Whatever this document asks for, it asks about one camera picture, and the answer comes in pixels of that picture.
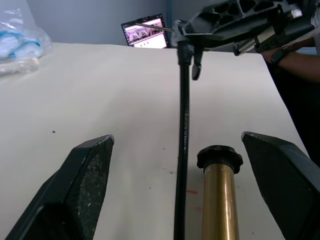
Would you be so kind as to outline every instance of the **white table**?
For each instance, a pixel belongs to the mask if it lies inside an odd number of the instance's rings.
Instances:
[[[0,239],[73,147],[113,134],[106,197],[95,240],[172,240],[179,127],[174,49],[55,44],[41,69],[0,79]],[[258,54],[207,52],[191,82],[186,239],[199,240],[203,172],[197,153],[234,147],[240,237],[280,240],[241,141],[271,135],[304,150]]]

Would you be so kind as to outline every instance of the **black cap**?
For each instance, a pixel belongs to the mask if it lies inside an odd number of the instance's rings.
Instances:
[[[211,164],[224,164],[232,168],[233,173],[240,171],[240,166],[244,164],[240,154],[229,146],[213,145],[202,149],[197,155],[196,165],[200,169],[206,169]]]

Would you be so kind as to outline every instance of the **person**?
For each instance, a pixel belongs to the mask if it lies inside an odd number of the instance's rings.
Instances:
[[[318,37],[293,44],[276,64],[271,64],[272,58],[282,49],[264,52],[262,56],[310,159],[320,167],[320,44],[317,43]],[[296,52],[315,46],[319,56]]]

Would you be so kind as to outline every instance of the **brass cylinder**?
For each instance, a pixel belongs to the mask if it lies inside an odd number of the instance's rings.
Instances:
[[[202,240],[239,240],[233,170],[211,164],[204,170]]]

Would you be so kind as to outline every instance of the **black pole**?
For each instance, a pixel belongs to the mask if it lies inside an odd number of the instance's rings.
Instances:
[[[178,42],[177,56],[178,64],[180,66],[180,122],[174,209],[174,240],[185,239],[185,209],[189,151],[189,67],[193,54],[193,45],[188,41]]]

